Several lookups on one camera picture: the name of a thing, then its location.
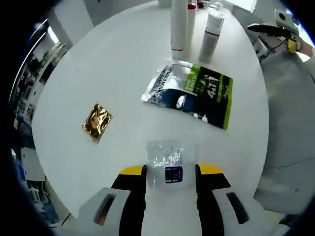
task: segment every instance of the bottle cap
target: bottle cap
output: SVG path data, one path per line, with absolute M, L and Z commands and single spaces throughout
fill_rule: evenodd
M 197 4 L 196 3 L 189 3 L 188 4 L 188 10 L 194 10 L 197 8 Z

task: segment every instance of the table surface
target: table surface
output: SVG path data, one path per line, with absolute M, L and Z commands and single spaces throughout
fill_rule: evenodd
M 190 62 L 197 62 L 206 19 L 207 11 L 198 11 Z M 254 195 L 266 156 L 269 111 L 252 45 L 229 14 L 206 65 L 234 79 L 224 131 L 141 101 L 156 71 L 171 58 L 169 22 L 169 9 L 154 2 L 115 15 L 69 50 L 45 85 L 32 122 L 34 142 L 50 184 L 74 216 L 122 169 L 145 164 L 146 143 L 152 140 L 196 144 L 198 160 L 222 168 L 232 186 Z M 82 129 L 96 102 L 113 115 L 98 144 Z M 195 207 L 195 199 L 186 200 Z

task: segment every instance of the gold foil packet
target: gold foil packet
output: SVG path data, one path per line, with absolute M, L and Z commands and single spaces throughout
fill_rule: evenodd
M 93 141 L 98 143 L 112 117 L 108 111 L 96 103 L 82 127 Z

